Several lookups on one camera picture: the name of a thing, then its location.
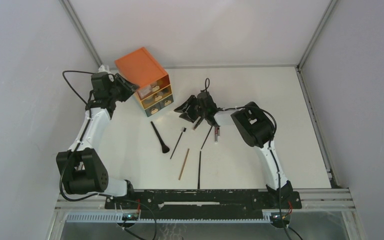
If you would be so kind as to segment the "red lipstick silver end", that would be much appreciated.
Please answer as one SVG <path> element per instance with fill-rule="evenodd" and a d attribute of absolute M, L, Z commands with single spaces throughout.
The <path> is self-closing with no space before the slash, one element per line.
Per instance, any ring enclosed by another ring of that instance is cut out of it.
<path fill-rule="evenodd" d="M 214 127 L 214 142 L 218 143 L 218 138 L 219 138 L 219 127 L 215 126 Z"/>

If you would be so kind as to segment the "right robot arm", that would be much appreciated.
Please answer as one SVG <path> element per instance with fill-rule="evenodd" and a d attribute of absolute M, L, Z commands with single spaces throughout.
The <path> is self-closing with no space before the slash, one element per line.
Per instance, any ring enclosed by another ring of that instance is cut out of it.
<path fill-rule="evenodd" d="M 180 114 L 180 118 L 192 123 L 203 119 L 214 128 L 234 125 L 243 141 L 255 149 L 262 162 L 269 203 L 275 208 L 282 208 L 288 203 L 293 187 L 276 153 L 277 122 L 271 113 L 253 101 L 244 106 L 218 107 L 210 93 L 204 90 L 198 95 L 191 95 L 174 111 Z"/>

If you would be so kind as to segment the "black powder brush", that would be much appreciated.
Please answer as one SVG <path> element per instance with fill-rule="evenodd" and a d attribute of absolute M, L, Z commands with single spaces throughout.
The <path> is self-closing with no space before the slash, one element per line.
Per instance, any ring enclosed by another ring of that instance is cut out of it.
<path fill-rule="evenodd" d="M 162 137 L 161 137 L 159 131 L 157 130 L 157 128 L 156 128 L 154 122 L 151 121 L 150 124 L 151 124 L 151 126 L 152 126 L 152 128 L 153 128 L 153 130 L 154 130 L 154 132 L 155 132 L 155 134 L 156 134 L 156 136 L 157 136 L 157 138 L 158 138 L 158 141 L 159 141 L 159 143 L 160 143 L 160 145 L 161 145 L 161 151 L 162 151 L 162 153 L 163 153 L 163 154 L 168 153 L 168 152 L 170 151 L 170 148 L 164 143 L 164 141 L 163 141 L 163 139 L 162 139 Z"/>

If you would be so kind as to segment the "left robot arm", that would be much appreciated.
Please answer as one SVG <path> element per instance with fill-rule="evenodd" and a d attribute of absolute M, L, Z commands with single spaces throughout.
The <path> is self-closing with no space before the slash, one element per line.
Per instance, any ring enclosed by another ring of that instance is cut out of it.
<path fill-rule="evenodd" d="M 56 156 L 60 173 L 59 190 L 67 201 L 69 195 L 80 195 L 79 201 L 92 196 L 117 197 L 123 208 L 136 203 L 137 196 L 129 190 L 128 180 L 119 180 L 109 173 L 98 154 L 103 133 L 110 123 L 117 102 L 125 102 L 139 89 L 120 74 L 100 70 L 91 73 L 92 89 L 83 99 L 85 116 L 74 142 Z"/>

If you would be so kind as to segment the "black eyebrow comb brush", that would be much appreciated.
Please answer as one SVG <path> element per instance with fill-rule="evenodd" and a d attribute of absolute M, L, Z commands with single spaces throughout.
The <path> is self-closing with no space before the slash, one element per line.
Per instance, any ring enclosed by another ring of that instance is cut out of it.
<path fill-rule="evenodd" d="M 179 145 L 179 143 L 180 143 L 180 140 L 181 140 L 181 138 L 182 138 L 182 136 L 183 136 L 183 133 L 185 133 L 186 130 L 187 130 L 186 127 L 183 127 L 183 128 L 181 129 L 181 132 L 180 132 L 180 135 L 179 135 L 179 137 L 178 137 L 178 139 L 177 139 L 177 142 L 176 142 L 176 144 L 175 144 L 175 147 L 174 147 L 174 149 L 173 149 L 173 151 L 172 151 L 172 153 L 171 153 L 171 155 L 170 155 L 170 160 L 173 158 L 174 153 L 175 153 L 175 151 L 176 151 L 176 149 L 177 149 L 177 147 L 178 147 L 178 145 Z"/>

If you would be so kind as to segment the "orange yellow blue drawer box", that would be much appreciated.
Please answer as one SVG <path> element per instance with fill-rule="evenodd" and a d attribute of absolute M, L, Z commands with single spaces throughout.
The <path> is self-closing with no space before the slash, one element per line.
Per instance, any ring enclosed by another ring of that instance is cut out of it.
<path fill-rule="evenodd" d="M 174 102 L 168 72 L 145 47 L 118 58 L 114 63 L 125 79 L 139 86 L 134 96 L 147 117 Z"/>

